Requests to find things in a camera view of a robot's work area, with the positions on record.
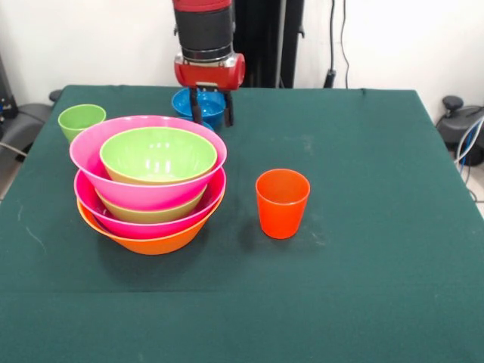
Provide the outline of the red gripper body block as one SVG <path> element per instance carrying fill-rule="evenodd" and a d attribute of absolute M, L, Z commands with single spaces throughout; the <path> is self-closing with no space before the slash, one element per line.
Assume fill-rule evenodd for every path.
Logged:
<path fill-rule="evenodd" d="M 232 53 L 224 60 L 197 63 L 177 54 L 174 61 L 178 83 L 188 88 L 217 88 L 235 91 L 244 81 L 246 63 L 240 53 Z"/>

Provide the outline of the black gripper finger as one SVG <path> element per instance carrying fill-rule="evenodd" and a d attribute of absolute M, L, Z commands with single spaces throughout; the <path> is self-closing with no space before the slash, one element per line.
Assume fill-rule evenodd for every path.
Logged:
<path fill-rule="evenodd" d="M 197 88 L 189 88 L 189 97 L 193 121 L 197 124 L 203 123 L 202 111 L 197 100 Z"/>
<path fill-rule="evenodd" d="M 224 118 L 225 126 L 231 127 L 234 125 L 234 106 L 231 91 L 224 91 L 223 97 L 225 100 Z"/>

